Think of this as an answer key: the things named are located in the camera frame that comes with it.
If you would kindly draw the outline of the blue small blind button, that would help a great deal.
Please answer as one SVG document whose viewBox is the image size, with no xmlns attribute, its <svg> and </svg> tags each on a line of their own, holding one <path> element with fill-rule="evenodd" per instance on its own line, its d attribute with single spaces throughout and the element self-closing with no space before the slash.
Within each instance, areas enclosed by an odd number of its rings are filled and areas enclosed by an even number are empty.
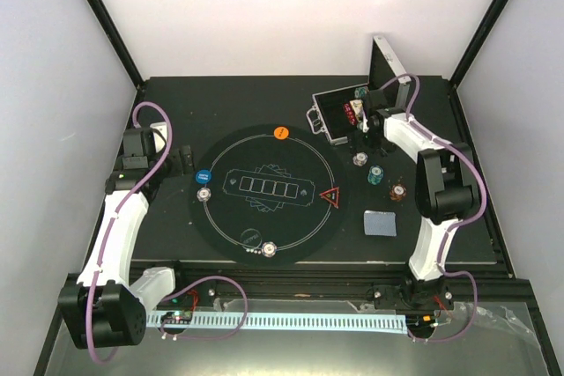
<svg viewBox="0 0 564 376">
<path fill-rule="evenodd" d="M 212 180 L 212 172 L 208 169 L 198 170 L 195 174 L 195 182 L 200 185 L 206 185 Z"/>
</svg>

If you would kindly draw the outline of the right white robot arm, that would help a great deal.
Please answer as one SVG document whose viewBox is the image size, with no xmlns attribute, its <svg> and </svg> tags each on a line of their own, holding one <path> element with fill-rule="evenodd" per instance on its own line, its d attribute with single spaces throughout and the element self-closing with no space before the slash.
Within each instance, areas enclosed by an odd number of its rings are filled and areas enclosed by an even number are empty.
<svg viewBox="0 0 564 376">
<path fill-rule="evenodd" d="M 440 290 L 446 259 L 457 230 L 480 219 L 487 206 L 486 184 L 468 144 L 453 144 L 421 124 L 407 107 L 385 107 L 381 90 L 350 102 L 358 131 L 369 144 L 393 144 L 416 166 L 414 200 L 421 215 L 419 235 L 408 261 L 411 274 L 400 287 L 403 302 L 423 307 Z"/>
</svg>

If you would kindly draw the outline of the white purple chip stack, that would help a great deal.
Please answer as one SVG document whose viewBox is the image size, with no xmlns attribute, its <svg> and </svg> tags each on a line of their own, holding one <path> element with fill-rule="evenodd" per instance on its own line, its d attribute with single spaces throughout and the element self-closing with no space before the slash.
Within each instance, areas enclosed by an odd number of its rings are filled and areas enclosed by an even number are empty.
<svg viewBox="0 0 564 376">
<path fill-rule="evenodd" d="M 365 152 L 358 152 L 352 157 L 352 162 L 356 166 L 364 166 L 367 163 L 368 156 Z"/>
</svg>

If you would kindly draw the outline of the red triangular dealer marker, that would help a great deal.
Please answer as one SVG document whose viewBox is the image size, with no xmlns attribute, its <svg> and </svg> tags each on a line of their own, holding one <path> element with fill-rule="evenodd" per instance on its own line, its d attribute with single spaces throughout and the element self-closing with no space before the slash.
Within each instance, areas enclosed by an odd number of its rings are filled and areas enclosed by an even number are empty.
<svg viewBox="0 0 564 376">
<path fill-rule="evenodd" d="M 327 201 L 335 209 L 339 208 L 339 200 L 340 200 L 340 188 L 339 187 L 334 187 L 334 188 L 330 188 L 326 191 L 323 191 L 319 196 L 323 200 Z"/>
</svg>

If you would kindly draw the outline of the white chip mat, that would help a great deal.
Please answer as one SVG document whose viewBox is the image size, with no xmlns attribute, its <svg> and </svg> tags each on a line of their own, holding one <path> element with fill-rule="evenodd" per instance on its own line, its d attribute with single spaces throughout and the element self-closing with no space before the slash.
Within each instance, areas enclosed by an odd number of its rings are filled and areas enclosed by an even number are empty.
<svg viewBox="0 0 564 376">
<path fill-rule="evenodd" d="M 264 242 L 261 246 L 261 255 L 266 258 L 273 257 L 278 251 L 277 246 L 273 242 Z"/>
<path fill-rule="evenodd" d="M 212 192 L 207 187 L 202 187 L 197 191 L 197 200 L 201 203 L 208 202 L 212 197 Z"/>
</svg>

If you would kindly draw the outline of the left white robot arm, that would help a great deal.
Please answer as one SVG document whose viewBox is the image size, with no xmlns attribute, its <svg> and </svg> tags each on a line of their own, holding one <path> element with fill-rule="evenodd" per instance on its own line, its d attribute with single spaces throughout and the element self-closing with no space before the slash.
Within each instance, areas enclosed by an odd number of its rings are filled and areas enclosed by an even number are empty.
<svg viewBox="0 0 564 376">
<path fill-rule="evenodd" d="M 189 283 L 168 267 L 130 281 L 137 234 L 163 180 L 192 170 L 191 149 L 175 149 L 168 124 L 136 125 L 124 132 L 122 155 L 106 181 L 100 228 L 93 250 L 73 283 L 61 289 L 58 307 L 74 345 L 138 345 L 147 315 L 165 300 L 181 304 Z"/>
</svg>

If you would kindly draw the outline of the white chip mat bottom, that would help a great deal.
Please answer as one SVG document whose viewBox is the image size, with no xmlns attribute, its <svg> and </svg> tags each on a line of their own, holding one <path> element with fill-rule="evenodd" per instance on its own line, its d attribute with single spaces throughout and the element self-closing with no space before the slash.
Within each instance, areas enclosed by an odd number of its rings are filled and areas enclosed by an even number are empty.
<svg viewBox="0 0 564 376">
<path fill-rule="evenodd" d="M 261 255 L 266 258 L 273 257 L 278 251 L 277 246 L 273 242 L 264 242 L 261 246 Z"/>
</svg>

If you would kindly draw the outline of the orange big blind button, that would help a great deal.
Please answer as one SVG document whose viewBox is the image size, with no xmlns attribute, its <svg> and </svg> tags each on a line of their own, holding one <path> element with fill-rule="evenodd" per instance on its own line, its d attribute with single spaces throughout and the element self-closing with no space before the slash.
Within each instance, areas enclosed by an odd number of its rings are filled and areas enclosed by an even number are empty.
<svg viewBox="0 0 564 376">
<path fill-rule="evenodd" d="M 280 141 L 286 140 L 289 137 L 289 135 L 290 135 L 290 131 L 285 126 L 278 126 L 273 131 L 273 136 Z"/>
</svg>

